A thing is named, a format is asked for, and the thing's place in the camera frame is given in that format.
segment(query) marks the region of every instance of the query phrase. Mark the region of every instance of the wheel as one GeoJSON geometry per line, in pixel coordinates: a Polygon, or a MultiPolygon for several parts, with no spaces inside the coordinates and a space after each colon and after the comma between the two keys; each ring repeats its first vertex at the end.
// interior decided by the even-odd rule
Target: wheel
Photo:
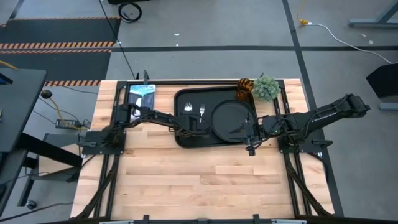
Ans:
{"type": "Polygon", "coordinates": [[[123,20],[124,22],[127,22],[127,23],[136,22],[136,21],[138,21],[138,20],[141,18],[141,16],[142,16],[142,9],[141,9],[141,7],[139,7],[139,5],[137,5],[137,4],[134,3],[134,2],[125,2],[125,3],[122,3],[122,4],[119,6],[119,16],[122,18],[122,20],[123,20]],[[126,7],[126,6],[133,6],[133,8],[137,9],[138,12],[136,12],[136,10],[134,10],[135,13],[127,13],[127,12],[126,12],[126,9],[125,9],[125,11],[122,11],[122,9],[123,9],[124,7],[126,7]]]}
{"type": "Polygon", "coordinates": [[[29,210],[33,210],[37,207],[36,202],[32,201],[32,200],[28,200],[25,204],[25,208],[28,208],[29,210]]]}

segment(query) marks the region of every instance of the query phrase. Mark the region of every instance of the succulent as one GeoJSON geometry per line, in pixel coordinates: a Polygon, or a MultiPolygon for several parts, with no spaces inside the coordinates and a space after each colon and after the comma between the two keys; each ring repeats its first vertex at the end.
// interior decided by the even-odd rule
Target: succulent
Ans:
{"type": "Polygon", "coordinates": [[[280,88],[275,79],[261,75],[254,81],[254,88],[251,93],[257,99],[268,102],[278,97],[280,88]]]}

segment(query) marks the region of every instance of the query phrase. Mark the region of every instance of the wooden table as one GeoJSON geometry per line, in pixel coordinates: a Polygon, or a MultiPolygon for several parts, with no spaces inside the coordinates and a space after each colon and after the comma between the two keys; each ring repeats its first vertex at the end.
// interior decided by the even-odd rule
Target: wooden table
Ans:
{"type": "MultiPolygon", "coordinates": [[[[306,112],[299,79],[286,79],[291,112],[306,112]]],[[[104,80],[99,87],[91,128],[109,125],[116,80],[104,80]]],[[[157,85],[155,109],[174,113],[174,94],[184,88],[209,85],[157,85]]],[[[275,114],[272,103],[256,101],[258,116],[275,114]]],[[[276,138],[265,142],[250,157],[244,146],[184,149],[174,134],[151,123],[127,129],[126,150],[120,159],[112,219],[236,219],[293,218],[284,159],[276,138]]],[[[308,188],[326,210],[333,206],[322,163],[302,154],[308,188]]],[[[98,188],[103,156],[96,156],[83,168],[71,217],[78,215],[98,188]]],[[[304,214],[296,187],[301,214],[304,214]]],[[[105,214],[105,192],[101,214],[105,214]]]]}

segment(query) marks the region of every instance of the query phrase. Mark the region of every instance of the black tray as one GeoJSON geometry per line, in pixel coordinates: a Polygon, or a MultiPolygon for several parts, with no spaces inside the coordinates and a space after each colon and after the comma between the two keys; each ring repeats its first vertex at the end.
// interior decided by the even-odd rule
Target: black tray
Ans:
{"type": "MultiPolygon", "coordinates": [[[[211,112],[214,107],[224,100],[235,99],[236,86],[218,86],[211,88],[191,88],[184,89],[176,92],[174,96],[174,115],[178,116],[184,112],[184,107],[186,102],[192,104],[192,112],[200,115],[200,105],[205,104],[205,113],[203,114],[203,120],[210,122],[211,112]]],[[[254,105],[254,100],[252,95],[249,95],[248,99],[245,101],[253,110],[256,112],[256,107],[254,105]]],[[[209,146],[227,146],[233,144],[242,143],[231,143],[220,139],[214,132],[211,132],[207,138],[204,137],[189,137],[184,138],[180,136],[175,136],[175,141],[181,147],[193,148],[193,147],[209,147],[209,146]]]]}

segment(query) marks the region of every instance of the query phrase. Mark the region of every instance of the white cable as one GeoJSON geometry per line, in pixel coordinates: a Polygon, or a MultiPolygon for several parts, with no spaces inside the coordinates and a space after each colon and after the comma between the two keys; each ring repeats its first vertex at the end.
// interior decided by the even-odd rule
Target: white cable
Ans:
{"type": "Polygon", "coordinates": [[[320,26],[320,27],[323,27],[323,28],[325,28],[326,30],[329,31],[330,35],[331,35],[335,40],[337,40],[338,42],[340,42],[340,43],[342,43],[342,44],[345,44],[345,45],[347,45],[347,46],[350,46],[350,47],[352,47],[352,48],[354,48],[354,49],[356,49],[356,50],[360,50],[360,51],[362,51],[362,52],[366,52],[366,53],[370,53],[370,54],[374,54],[374,55],[376,55],[376,56],[379,56],[381,59],[385,60],[387,63],[389,63],[389,64],[391,64],[391,65],[392,65],[392,64],[395,64],[395,63],[398,63],[398,62],[390,62],[389,60],[387,60],[386,58],[384,58],[383,56],[379,55],[379,54],[376,53],[376,52],[373,52],[373,51],[370,51],[370,50],[359,49],[359,48],[357,48],[357,47],[355,47],[355,46],[353,46],[353,45],[351,45],[351,44],[349,44],[349,43],[346,43],[346,42],[344,42],[344,41],[338,39],[337,37],[335,37],[335,36],[331,33],[330,29],[327,28],[327,26],[325,26],[325,25],[322,25],[322,24],[313,24],[313,23],[309,22],[308,24],[306,24],[306,26],[320,26]]]}

